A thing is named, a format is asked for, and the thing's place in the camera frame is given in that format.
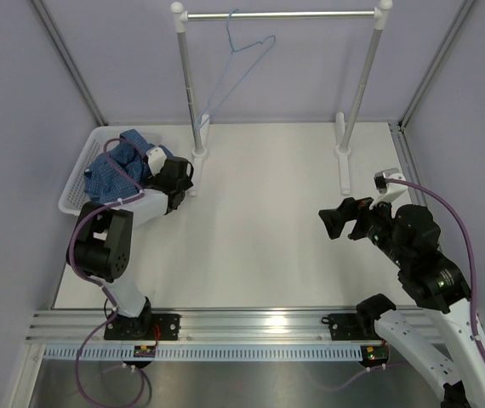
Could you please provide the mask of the blue plaid shirt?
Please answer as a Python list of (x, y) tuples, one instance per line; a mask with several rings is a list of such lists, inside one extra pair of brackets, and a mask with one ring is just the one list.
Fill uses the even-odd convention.
[(149, 150), (160, 147), (167, 157), (173, 154), (162, 144), (148, 143), (130, 129), (122, 132), (111, 150), (102, 151), (84, 170), (84, 192), (92, 202), (106, 204), (128, 199), (139, 193), (151, 169), (144, 158)]

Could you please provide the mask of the light blue wire hanger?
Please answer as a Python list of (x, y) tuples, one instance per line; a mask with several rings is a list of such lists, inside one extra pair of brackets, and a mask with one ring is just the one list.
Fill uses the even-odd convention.
[(227, 17), (225, 32), (230, 48), (229, 59), (208, 96), (205, 107), (199, 113), (193, 130), (200, 131), (205, 124), (216, 116), (226, 101), (237, 91), (242, 82), (250, 75), (262, 59), (270, 53), (277, 42), (275, 35), (263, 37), (255, 42), (249, 42), (242, 46), (237, 43), (231, 34), (231, 21), (240, 10), (234, 8)]

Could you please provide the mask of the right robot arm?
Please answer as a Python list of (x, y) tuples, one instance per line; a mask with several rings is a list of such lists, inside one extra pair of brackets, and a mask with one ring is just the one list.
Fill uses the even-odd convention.
[(443, 407), (485, 407), (485, 337), (471, 317), (472, 293), (465, 277), (438, 249), (441, 229), (429, 210), (408, 204), (393, 212), (389, 203), (349, 197), (318, 216), (332, 240), (352, 222), (349, 239), (369, 239), (397, 266), (402, 289), (436, 328), (448, 353), (413, 329), (384, 294), (357, 305), (357, 331), (396, 349)]

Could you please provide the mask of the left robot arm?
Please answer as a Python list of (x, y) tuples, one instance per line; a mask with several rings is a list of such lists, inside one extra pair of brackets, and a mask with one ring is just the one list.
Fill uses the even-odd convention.
[(180, 206), (193, 186), (194, 168), (183, 157), (165, 159), (153, 170), (145, 189), (126, 200), (109, 204), (86, 203), (79, 215), (66, 253), (74, 273), (96, 285), (111, 304), (106, 317), (106, 340), (159, 340), (163, 326), (174, 321), (153, 314), (151, 302), (136, 286), (126, 269), (129, 264), (134, 213), (123, 208), (142, 207), (149, 218), (160, 218)]

